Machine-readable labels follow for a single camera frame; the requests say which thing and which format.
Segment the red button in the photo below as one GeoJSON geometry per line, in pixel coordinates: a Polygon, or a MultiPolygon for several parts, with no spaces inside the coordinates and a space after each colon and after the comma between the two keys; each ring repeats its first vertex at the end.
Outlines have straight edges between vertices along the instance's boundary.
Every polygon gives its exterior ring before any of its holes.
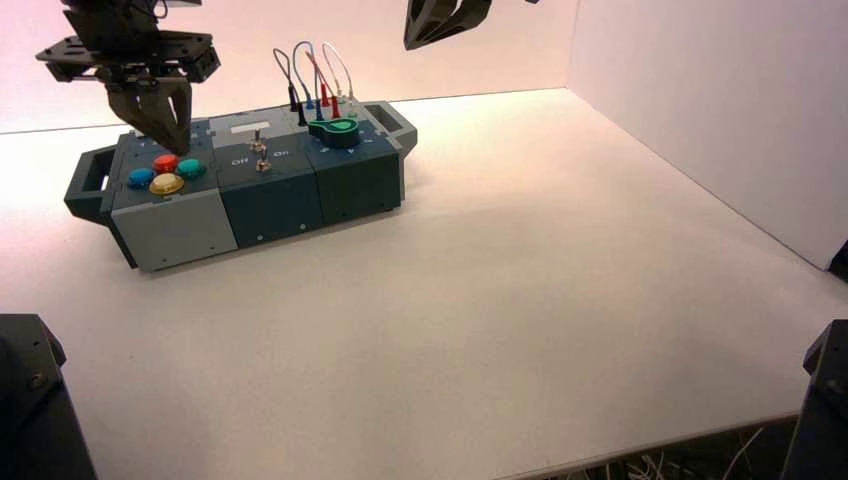
{"type": "Polygon", "coordinates": [[[170,153],[160,155],[153,160],[153,171],[156,173],[174,173],[177,169],[177,156],[170,153]]]}

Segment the robotic arm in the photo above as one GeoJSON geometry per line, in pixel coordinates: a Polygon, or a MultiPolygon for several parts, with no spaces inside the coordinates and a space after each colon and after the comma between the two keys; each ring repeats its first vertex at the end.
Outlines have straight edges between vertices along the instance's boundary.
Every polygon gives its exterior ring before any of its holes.
{"type": "MultiPolygon", "coordinates": [[[[539,0],[526,0],[537,3],[539,0]]],[[[60,82],[95,80],[123,121],[177,155],[189,150],[191,82],[220,66],[212,36],[159,30],[168,5],[201,0],[62,0],[77,36],[60,40],[36,58],[60,82]]],[[[492,0],[409,0],[404,45],[429,45],[479,25],[492,0]]]]}

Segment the screw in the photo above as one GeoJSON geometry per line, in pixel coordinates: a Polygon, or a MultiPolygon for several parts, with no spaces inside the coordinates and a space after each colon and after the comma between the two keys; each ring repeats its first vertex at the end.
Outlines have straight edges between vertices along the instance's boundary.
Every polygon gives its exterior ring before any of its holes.
{"type": "Polygon", "coordinates": [[[27,388],[30,390],[38,390],[39,388],[47,385],[47,375],[43,373],[36,373],[29,379],[29,383],[27,383],[27,388]]]}
{"type": "Polygon", "coordinates": [[[835,393],[836,395],[845,395],[846,393],[845,385],[839,380],[828,380],[826,385],[828,390],[835,393]]]}

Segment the green knob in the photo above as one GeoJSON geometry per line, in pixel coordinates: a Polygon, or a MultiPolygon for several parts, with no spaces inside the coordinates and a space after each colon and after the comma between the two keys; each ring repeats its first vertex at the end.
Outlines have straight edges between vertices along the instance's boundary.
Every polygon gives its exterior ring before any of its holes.
{"type": "Polygon", "coordinates": [[[350,148],[359,145],[359,122],[350,118],[309,122],[309,134],[330,148],[350,148]]]}

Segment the yellow button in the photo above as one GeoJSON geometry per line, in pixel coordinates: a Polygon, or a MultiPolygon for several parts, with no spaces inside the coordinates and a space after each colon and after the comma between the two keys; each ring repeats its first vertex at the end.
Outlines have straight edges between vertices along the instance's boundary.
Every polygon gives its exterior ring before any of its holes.
{"type": "Polygon", "coordinates": [[[156,195],[170,195],[179,189],[183,188],[185,182],[182,178],[173,173],[163,173],[157,175],[150,183],[150,193],[156,195]]]}

